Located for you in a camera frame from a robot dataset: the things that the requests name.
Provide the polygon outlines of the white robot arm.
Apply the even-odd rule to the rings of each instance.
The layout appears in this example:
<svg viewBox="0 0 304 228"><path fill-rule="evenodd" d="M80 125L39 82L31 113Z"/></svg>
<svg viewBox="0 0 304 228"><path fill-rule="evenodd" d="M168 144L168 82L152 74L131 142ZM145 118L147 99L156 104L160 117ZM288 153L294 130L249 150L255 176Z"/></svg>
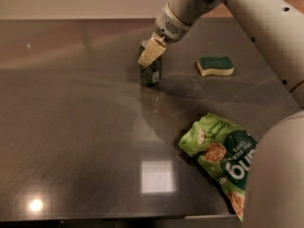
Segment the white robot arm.
<svg viewBox="0 0 304 228"><path fill-rule="evenodd" d="M304 105L304 15L284 0L169 0L139 59L148 67L180 41L204 13L224 4L262 58L245 62L250 76L275 77L268 92ZM270 127L249 173L245 228L304 228L304 109Z"/></svg>

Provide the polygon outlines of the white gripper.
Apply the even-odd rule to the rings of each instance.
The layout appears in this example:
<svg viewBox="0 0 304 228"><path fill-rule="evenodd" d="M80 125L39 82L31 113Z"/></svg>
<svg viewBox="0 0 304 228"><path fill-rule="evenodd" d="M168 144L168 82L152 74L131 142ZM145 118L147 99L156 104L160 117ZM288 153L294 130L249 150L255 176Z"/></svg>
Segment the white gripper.
<svg viewBox="0 0 304 228"><path fill-rule="evenodd" d="M191 28L173 13L169 4L166 4L156 18L155 32L152 33L152 38L148 40L138 63L142 67L149 67L165 53L166 43L172 44L180 41Z"/></svg>

